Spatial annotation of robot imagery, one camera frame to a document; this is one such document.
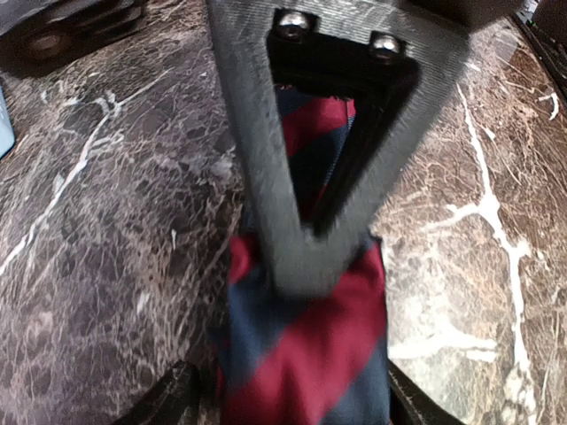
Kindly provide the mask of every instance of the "brown marble countertop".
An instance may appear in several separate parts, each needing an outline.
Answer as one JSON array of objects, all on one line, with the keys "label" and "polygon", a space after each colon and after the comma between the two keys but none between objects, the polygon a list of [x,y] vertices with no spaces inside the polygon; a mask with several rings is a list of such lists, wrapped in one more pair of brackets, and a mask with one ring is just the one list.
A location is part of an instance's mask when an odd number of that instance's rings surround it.
[{"label": "brown marble countertop", "polygon": [[[0,424],[111,423],[176,360],[211,365],[243,186],[202,4],[150,15],[5,76]],[[566,123],[518,30],[486,28],[373,226],[390,357],[465,423],[567,423]]]}]

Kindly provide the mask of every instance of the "striped fabric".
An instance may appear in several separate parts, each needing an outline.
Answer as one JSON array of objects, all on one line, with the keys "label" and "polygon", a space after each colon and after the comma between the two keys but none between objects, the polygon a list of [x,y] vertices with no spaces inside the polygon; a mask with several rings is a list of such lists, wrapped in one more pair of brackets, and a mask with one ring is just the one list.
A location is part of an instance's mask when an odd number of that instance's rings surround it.
[{"label": "striped fabric", "polygon": [[[352,102],[278,92],[294,189],[308,219],[352,124]],[[388,423],[384,266],[369,237],[325,299],[267,285],[253,232],[230,244],[229,325],[213,332],[224,425]]]}]

